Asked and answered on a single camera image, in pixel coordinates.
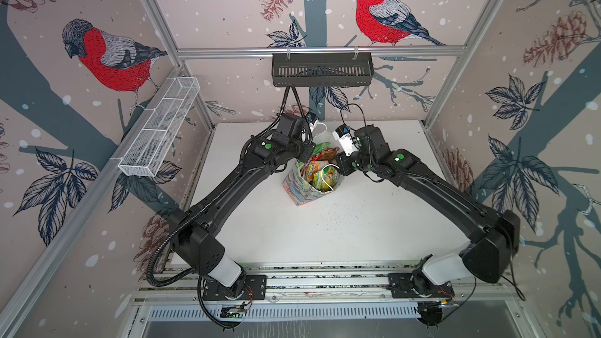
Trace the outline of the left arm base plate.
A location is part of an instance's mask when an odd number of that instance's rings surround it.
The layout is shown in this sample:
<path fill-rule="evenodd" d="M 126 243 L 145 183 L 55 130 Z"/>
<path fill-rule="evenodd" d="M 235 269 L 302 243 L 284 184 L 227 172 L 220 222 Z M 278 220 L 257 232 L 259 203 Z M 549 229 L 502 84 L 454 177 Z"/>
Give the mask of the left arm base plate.
<path fill-rule="evenodd" d="M 200 291 L 203 301 L 256 301 L 265 299 L 266 288 L 266 275 L 242 274 L 229 287 L 214 279 L 203 279 Z"/>

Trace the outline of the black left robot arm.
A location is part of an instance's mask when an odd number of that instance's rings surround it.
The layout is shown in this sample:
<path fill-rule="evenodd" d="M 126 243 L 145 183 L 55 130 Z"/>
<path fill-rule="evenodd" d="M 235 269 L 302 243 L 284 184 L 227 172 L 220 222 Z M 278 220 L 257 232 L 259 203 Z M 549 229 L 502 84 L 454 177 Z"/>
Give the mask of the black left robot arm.
<path fill-rule="evenodd" d="M 188 211 L 169 217 L 175 253 L 198 275 L 238 294 L 245 271 L 225 253 L 217 234 L 254 188 L 292 159 L 307 161 L 314 148 L 310 124 L 294 114 L 283 114 L 274 128 L 250 137 L 236 167 L 213 191 Z"/>

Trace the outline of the yellow green candy bag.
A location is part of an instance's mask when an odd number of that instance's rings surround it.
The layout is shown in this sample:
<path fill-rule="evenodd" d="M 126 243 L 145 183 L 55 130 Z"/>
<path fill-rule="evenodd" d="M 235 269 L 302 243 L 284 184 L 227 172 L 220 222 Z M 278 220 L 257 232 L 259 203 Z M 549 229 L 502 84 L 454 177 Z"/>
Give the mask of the yellow green candy bag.
<path fill-rule="evenodd" d="M 313 161 L 304 167 L 302 175 L 314 189 L 319 192 L 330 192 L 334 191 L 340 172 L 338 166 L 328 161 Z"/>

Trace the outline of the bright green snack bag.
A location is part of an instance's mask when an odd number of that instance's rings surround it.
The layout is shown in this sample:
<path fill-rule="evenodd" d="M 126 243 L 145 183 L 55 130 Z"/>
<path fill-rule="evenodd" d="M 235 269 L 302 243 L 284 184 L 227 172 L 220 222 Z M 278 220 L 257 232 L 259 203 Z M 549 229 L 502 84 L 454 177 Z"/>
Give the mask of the bright green snack bag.
<path fill-rule="evenodd" d="M 316 145 L 316 148 L 314 148 L 314 151 L 311 155 L 311 160 L 312 161 L 317 161 L 323 154 L 323 152 L 328 149 L 330 147 L 330 144 L 328 142 L 323 142 L 320 144 Z"/>

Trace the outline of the horizontal aluminium frame bar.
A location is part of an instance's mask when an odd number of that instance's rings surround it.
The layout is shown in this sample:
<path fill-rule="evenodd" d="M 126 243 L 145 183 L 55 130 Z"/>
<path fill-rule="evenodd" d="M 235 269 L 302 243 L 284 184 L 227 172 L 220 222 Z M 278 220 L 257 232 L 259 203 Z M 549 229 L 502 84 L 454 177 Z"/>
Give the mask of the horizontal aluminium frame bar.
<path fill-rule="evenodd" d="M 261 59 L 272 57 L 275 54 L 292 56 L 293 54 L 332 54 L 371 53 L 372 56 L 445 56 L 460 57 L 466 53 L 462 45 L 410 45 L 410 46 L 385 46 L 385 47 L 308 47 L 308 48 L 216 48 L 216 49 L 179 49 L 176 53 L 180 60 L 191 59 Z"/>

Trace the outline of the black perforated wall basket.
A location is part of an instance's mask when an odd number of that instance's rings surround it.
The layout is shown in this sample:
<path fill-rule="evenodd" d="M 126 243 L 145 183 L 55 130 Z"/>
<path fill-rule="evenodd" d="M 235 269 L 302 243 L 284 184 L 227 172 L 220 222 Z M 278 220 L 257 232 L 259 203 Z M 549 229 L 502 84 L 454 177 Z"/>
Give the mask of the black perforated wall basket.
<path fill-rule="evenodd" d="M 272 57 L 275 87 L 369 86 L 374 75 L 370 53 L 291 53 Z"/>

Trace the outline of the colourful paper gift bag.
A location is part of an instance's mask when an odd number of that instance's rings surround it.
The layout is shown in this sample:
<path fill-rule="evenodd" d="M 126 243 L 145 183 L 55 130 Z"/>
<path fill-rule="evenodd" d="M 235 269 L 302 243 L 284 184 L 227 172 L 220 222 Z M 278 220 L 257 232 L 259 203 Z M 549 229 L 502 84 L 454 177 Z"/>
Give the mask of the colourful paper gift bag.
<path fill-rule="evenodd" d="M 326 124 L 317 121 L 310 128 L 316 148 L 309 161 L 296 161 L 283 181 L 283 189 L 297 207 L 331 194 L 344 181 L 341 168 L 334 159 L 340 148 L 321 139 L 327 134 Z"/>

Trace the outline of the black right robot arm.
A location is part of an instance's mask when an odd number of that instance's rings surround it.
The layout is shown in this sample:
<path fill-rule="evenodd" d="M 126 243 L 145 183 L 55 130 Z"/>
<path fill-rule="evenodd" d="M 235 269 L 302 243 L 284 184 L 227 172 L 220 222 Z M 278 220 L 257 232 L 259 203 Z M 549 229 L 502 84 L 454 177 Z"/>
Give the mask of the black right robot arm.
<path fill-rule="evenodd" d="M 378 182 L 388 181 L 421 198 L 469 240 L 463 247 L 422 259 L 413 272 L 418 280 L 433 286 L 470 275 L 486 283 L 501 280 L 519 250 L 520 219 L 513 211 L 499 213 L 436 175 L 415 154 L 391 150 L 374 125 L 356 131 L 340 125 L 333 137 L 342 148 L 335 157 L 342 175 L 374 173 Z"/>

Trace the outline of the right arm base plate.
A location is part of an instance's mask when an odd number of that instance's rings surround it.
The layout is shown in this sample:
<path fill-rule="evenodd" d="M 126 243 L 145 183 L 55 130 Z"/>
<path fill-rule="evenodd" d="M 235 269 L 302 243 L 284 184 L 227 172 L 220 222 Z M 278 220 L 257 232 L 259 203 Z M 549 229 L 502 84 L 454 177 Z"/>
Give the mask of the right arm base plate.
<path fill-rule="evenodd" d="M 413 273 L 389 273 L 387 289 L 394 299 L 455 297 L 451 283 L 436 286 L 424 276 Z"/>

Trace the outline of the aluminium mounting rail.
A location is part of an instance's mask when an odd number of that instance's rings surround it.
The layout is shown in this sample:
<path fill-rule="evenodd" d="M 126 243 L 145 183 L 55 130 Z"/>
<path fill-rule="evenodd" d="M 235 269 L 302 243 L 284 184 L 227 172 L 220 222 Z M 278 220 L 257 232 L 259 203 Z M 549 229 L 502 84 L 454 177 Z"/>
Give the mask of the aluminium mounting rail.
<path fill-rule="evenodd" d="M 407 264 L 381 263 L 344 266 L 259 266 L 252 264 L 246 275 L 266 275 L 267 288 L 264 300 L 256 302 L 359 302 L 393 300 L 387 289 L 389 273 L 413 273 Z M 519 299 L 510 276 L 505 274 L 497 283 L 486 283 L 472 276 L 447 281 L 452 284 L 455 297 L 450 299 L 417 298 L 405 301 L 450 303 L 471 298 L 473 300 Z"/>

